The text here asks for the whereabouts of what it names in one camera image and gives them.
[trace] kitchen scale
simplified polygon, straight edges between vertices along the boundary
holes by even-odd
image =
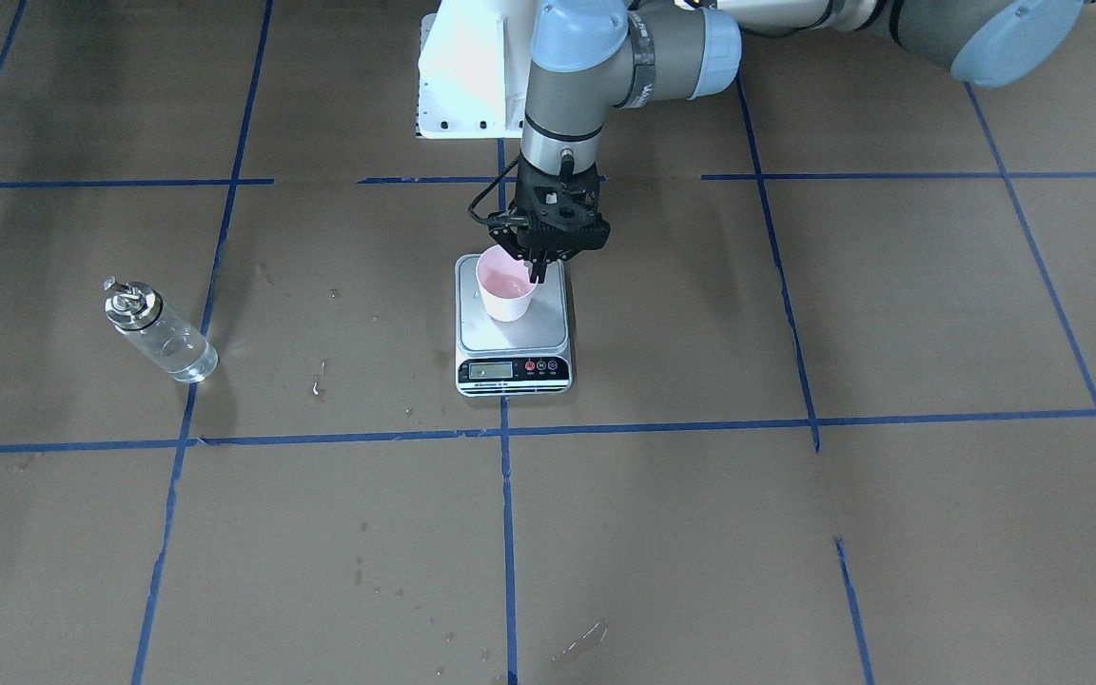
[[[549,263],[527,313],[503,323],[484,312],[479,259],[456,262],[456,387],[470,398],[563,393],[573,385],[564,265]]]

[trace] silver metal cap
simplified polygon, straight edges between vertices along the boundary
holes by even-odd
[[[145,283],[121,283],[109,276],[104,281],[104,316],[121,330],[141,330],[155,323],[163,311],[163,296]]]

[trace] plastic cup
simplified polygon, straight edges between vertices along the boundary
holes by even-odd
[[[517,321],[527,313],[530,295],[536,290],[527,265],[506,255],[501,246],[484,250],[476,260],[476,283],[484,312],[498,321]]]

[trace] blue joint cap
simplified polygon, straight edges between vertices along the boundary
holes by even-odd
[[[580,72],[602,65],[627,38],[623,0],[540,0],[530,59],[551,72]]]
[[[949,73],[984,88],[1008,85],[1060,47],[1077,24],[1082,0],[1017,0],[980,27]]]
[[[721,10],[704,8],[704,57],[700,58],[700,78],[692,98],[712,95],[730,88],[743,61],[743,33],[739,22]]]

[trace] transparent container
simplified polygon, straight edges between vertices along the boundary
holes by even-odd
[[[130,345],[180,383],[198,383],[218,367],[218,351],[175,312],[163,296],[140,282],[104,282],[104,315]]]

